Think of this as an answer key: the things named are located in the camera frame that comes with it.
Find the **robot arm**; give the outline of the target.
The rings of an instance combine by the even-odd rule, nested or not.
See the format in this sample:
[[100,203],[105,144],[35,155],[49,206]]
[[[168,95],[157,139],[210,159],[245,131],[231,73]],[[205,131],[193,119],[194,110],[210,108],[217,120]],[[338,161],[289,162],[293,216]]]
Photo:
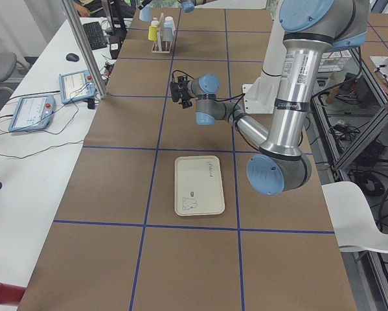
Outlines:
[[321,57],[328,51],[363,44],[371,5],[368,1],[283,1],[278,21],[284,30],[286,52],[269,128],[263,127],[238,104],[216,99],[220,81],[213,74],[173,78],[172,100],[196,107],[196,122],[227,121],[258,150],[247,163],[247,178],[261,194],[277,195],[303,186],[312,167],[299,148],[304,120],[310,109]]
[[215,0],[179,0],[184,13],[192,12],[197,6],[214,2]]

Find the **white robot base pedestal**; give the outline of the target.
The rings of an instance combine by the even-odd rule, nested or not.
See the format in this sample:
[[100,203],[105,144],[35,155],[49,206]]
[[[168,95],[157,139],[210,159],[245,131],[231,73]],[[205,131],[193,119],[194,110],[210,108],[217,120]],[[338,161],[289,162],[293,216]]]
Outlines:
[[253,84],[244,84],[245,111],[250,114],[272,114],[279,90],[280,78],[286,55],[283,44],[284,29],[280,25],[279,11],[283,1],[277,1],[273,26],[269,37],[260,76]]

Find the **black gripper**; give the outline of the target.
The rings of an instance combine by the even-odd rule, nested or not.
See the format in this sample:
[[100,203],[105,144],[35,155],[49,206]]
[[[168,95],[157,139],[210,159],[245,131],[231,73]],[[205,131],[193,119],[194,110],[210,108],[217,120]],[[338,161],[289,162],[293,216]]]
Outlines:
[[188,92],[189,82],[188,76],[179,76],[177,80],[172,78],[170,83],[172,101],[180,104],[183,109],[192,107],[192,96]]

